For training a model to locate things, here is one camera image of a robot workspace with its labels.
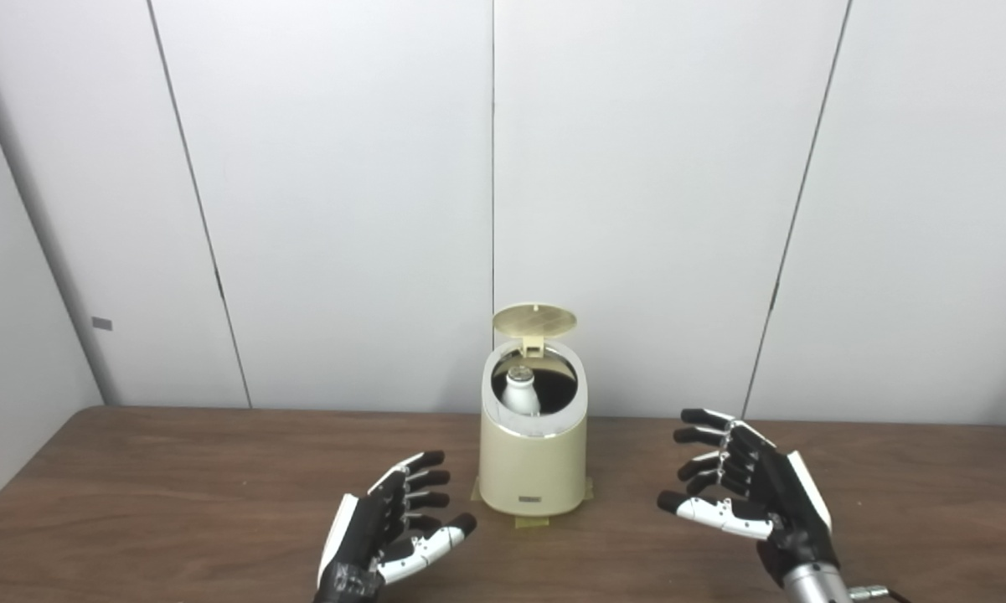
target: metal robot arm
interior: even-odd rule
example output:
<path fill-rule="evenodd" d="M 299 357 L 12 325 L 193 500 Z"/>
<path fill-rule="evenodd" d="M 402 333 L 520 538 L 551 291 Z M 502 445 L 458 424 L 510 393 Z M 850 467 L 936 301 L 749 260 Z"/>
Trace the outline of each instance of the metal robot arm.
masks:
<path fill-rule="evenodd" d="M 449 472 L 428 469 L 443 461 L 442 451 L 415 454 L 388 469 L 367 495 L 343 496 L 320 556 L 313 603 L 371 603 L 385 585 L 428 568 L 472 534 L 477 520 L 468 512 L 446 524 L 411 512 L 450 503 L 445 493 L 420 491 L 450 481 Z M 406 531 L 422 536 L 399 540 Z"/>

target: robotic hand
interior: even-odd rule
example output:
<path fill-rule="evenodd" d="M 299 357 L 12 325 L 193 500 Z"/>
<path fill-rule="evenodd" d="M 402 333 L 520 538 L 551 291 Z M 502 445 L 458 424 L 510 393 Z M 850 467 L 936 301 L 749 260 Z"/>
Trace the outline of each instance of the robotic hand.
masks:
<path fill-rule="evenodd" d="M 343 496 L 323 546 L 313 603 L 373 602 L 381 587 L 428 568 L 475 530 L 468 512 L 446 524 L 410 512 L 450 503 L 445 493 L 420 491 L 450 481 L 447 471 L 427 470 L 443 459 L 442 451 L 413 455 L 392 466 L 367 495 Z M 423 536 L 398 540 L 406 531 Z"/>
<path fill-rule="evenodd" d="M 756 539 L 764 569 L 793 603 L 848 603 L 885 596 L 885 589 L 848 591 L 831 545 L 831 514 L 801 453 L 783 454 L 744 421 L 702 409 L 682 411 L 694 427 L 678 429 L 674 441 L 716 446 L 678 470 L 687 493 L 664 490 L 659 507 L 729 534 Z M 699 496 L 718 484 L 739 496 Z"/>

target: open lid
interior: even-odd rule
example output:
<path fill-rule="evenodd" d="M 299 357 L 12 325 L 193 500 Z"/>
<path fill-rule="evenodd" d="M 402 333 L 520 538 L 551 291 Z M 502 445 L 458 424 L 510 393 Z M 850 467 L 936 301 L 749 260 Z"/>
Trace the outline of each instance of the open lid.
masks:
<path fill-rule="evenodd" d="M 576 326 L 573 313 L 549 304 L 515 304 L 495 313 L 495 331 L 521 339 L 521 354 L 543 357 L 545 336 L 559 336 Z"/>

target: white wall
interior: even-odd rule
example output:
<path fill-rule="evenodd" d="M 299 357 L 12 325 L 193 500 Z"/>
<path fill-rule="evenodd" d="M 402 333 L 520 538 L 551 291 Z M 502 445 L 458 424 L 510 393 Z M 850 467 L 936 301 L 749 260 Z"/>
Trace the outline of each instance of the white wall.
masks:
<path fill-rule="evenodd" d="M 748 416 L 1006 424 L 1006 2 L 856 2 Z"/>
<path fill-rule="evenodd" d="M 255 407 L 475 411 L 491 1 L 154 5 Z"/>
<path fill-rule="evenodd" d="M 844 5 L 495 3 L 495 306 L 574 311 L 596 415 L 739 415 Z"/>
<path fill-rule="evenodd" d="M 0 133 L 109 401 L 244 406 L 148 5 L 0 0 Z"/>
<path fill-rule="evenodd" d="M 101 404 L 0 148 L 0 488 L 77 410 Z"/>

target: cream trash can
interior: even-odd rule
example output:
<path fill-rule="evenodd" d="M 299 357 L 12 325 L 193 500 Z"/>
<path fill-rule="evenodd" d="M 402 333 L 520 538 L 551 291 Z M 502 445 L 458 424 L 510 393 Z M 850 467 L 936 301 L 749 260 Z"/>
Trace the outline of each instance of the cream trash can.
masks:
<path fill-rule="evenodd" d="M 514 339 L 484 363 L 480 496 L 510 515 L 560 515 L 583 500 L 589 390 L 575 352 L 548 338 L 570 331 L 576 319 L 558 306 L 519 304 L 499 310 L 492 323 Z M 538 409 L 503 404 L 508 374 L 511 387 L 532 378 Z"/>

